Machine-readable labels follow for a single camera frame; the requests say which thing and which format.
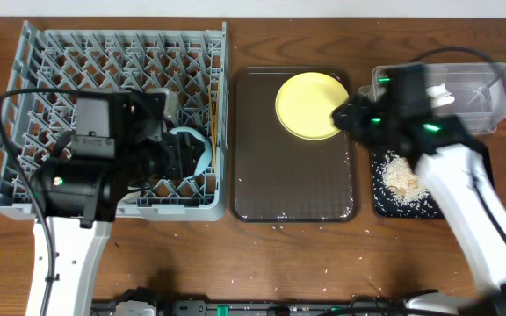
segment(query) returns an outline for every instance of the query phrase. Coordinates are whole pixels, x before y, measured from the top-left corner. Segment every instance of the yellow plate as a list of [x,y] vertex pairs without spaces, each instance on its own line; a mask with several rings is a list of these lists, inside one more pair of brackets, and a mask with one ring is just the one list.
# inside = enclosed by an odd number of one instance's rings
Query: yellow plate
[[290,133],[305,140],[325,140],[339,133],[331,112],[348,97],[347,90],[333,77],[303,73],[280,87],[275,107],[280,124]]

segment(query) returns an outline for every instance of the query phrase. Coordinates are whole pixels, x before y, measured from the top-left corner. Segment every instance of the gray dish rack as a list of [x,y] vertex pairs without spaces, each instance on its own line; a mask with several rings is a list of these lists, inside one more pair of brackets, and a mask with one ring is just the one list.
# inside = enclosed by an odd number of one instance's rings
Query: gray dish rack
[[[229,52],[221,31],[39,31],[25,21],[7,90],[23,88],[133,88],[175,91],[179,126],[209,140],[209,99],[217,104],[215,166],[190,180],[155,180],[135,203],[118,204],[117,217],[147,220],[218,220],[226,209]],[[60,133],[76,128],[76,100],[68,95],[8,97],[4,125],[20,148],[21,168],[30,176],[49,156]],[[32,205],[0,137],[0,213],[33,219]]]

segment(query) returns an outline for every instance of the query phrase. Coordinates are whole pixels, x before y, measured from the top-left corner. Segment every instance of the white wall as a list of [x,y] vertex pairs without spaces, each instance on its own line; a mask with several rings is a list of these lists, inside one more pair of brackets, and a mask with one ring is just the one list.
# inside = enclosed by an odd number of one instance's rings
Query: white wall
[[0,16],[506,18],[506,0],[0,0]]

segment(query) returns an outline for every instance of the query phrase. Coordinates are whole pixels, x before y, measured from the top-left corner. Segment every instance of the dark brown tray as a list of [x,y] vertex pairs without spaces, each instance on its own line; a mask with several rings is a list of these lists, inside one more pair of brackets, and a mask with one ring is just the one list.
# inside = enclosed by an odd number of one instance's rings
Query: dark brown tray
[[358,214],[357,152],[345,133],[303,140],[278,121],[275,99],[290,77],[319,72],[351,95],[349,77],[332,67],[249,67],[233,82],[230,208],[246,222],[348,221]]

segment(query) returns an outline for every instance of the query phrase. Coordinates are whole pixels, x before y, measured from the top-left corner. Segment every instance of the wood grain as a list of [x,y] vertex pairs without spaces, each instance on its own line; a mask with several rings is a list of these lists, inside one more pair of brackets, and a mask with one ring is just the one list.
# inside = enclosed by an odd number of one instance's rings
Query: wood grain
[[[39,29],[220,29],[220,18],[30,18]],[[433,47],[479,48],[506,62],[505,19],[227,19],[232,71],[250,65],[335,65],[353,87],[378,65]],[[0,93],[22,24],[0,18]],[[432,61],[473,61],[458,54]],[[506,120],[485,137],[506,206]],[[441,220],[383,219],[372,212],[369,157],[358,148],[361,212],[348,224],[251,225],[230,212],[214,223],[119,219],[95,284],[95,298],[150,286],[172,297],[346,300],[438,288],[474,296],[458,243]],[[0,315],[23,314],[33,272],[32,222],[0,216]]]

